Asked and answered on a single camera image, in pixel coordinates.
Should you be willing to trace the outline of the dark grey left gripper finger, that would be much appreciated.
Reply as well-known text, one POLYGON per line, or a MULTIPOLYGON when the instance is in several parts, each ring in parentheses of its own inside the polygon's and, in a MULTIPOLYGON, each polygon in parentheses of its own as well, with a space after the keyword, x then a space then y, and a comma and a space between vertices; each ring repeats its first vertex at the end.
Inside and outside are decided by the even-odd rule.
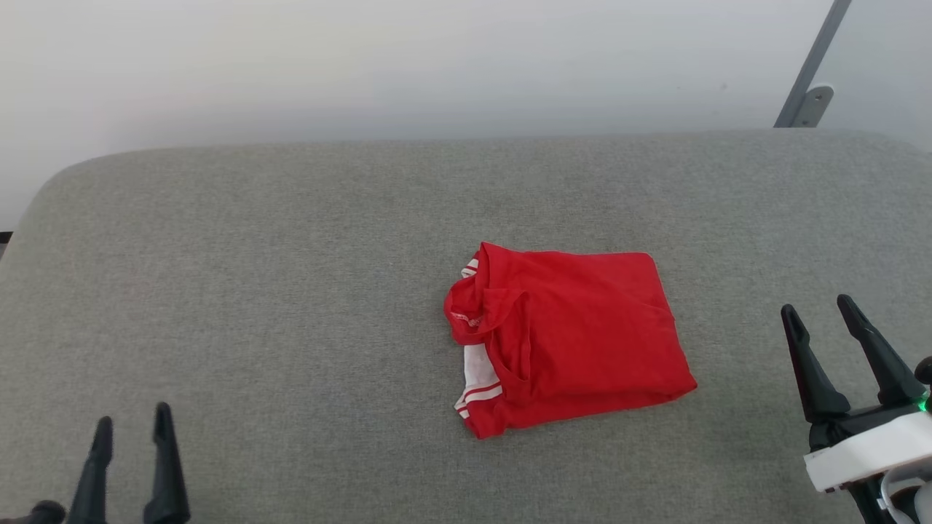
POLYGON ((107 468, 113 457, 113 421, 97 422, 68 514, 68 523, 106 523, 107 468))
POLYGON ((143 510, 144 523, 187 523, 191 514, 172 408, 159 402, 154 411, 156 446, 151 500, 143 510))

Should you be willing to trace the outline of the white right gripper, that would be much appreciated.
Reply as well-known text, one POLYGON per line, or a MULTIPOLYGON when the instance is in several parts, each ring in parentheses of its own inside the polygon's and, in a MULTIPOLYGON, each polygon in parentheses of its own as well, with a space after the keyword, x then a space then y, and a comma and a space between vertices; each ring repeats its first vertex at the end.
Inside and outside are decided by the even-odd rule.
MULTIPOLYGON (((879 386, 883 407, 925 396, 925 385, 869 321, 851 296, 837 296, 837 306, 852 337, 859 342, 879 386)), ((806 422, 809 454, 805 470, 813 487, 829 492, 876 475, 892 474, 892 483, 930 481, 930 412, 915 405, 882 411, 869 409, 846 416, 848 398, 838 392, 811 349, 811 336, 790 304, 780 309, 790 362, 806 422)))

